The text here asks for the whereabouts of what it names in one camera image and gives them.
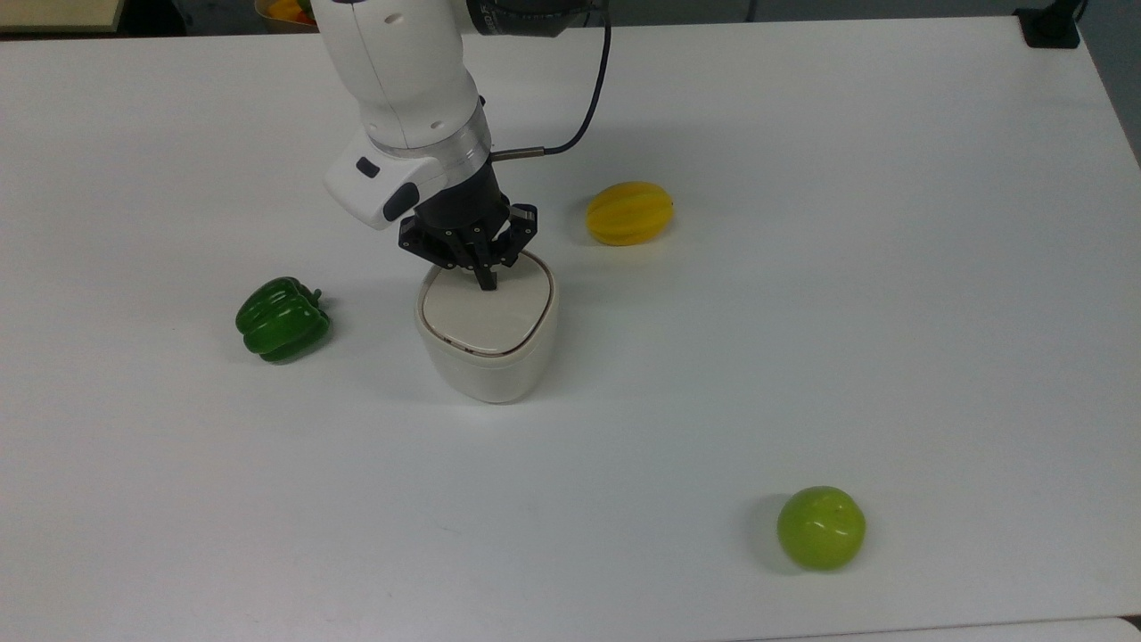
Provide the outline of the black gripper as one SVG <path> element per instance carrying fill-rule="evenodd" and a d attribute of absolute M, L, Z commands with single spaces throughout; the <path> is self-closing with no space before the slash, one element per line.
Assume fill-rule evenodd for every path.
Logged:
<path fill-rule="evenodd" d="M 400 220 L 404 251 L 452 271 L 474 273 L 485 292 L 497 289 L 496 267 L 513 267 L 539 231 L 539 209 L 509 206 L 492 163 L 460 185 L 445 188 Z"/>

